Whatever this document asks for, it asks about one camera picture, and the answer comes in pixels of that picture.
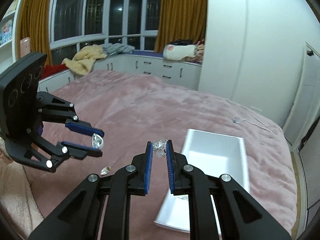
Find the pink fleece sleeve forearm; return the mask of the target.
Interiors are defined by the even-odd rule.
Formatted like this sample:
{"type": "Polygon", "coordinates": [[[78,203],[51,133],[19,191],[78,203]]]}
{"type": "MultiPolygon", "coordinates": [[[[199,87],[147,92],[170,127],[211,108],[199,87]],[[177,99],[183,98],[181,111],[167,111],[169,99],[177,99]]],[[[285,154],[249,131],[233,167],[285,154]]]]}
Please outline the pink fleece sleeve forearm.
{"type": "Polygon", "coordinates": [[[23,166],[9,159],[1,139],[1,211],[23,239],[44,220],[23,166]]]}

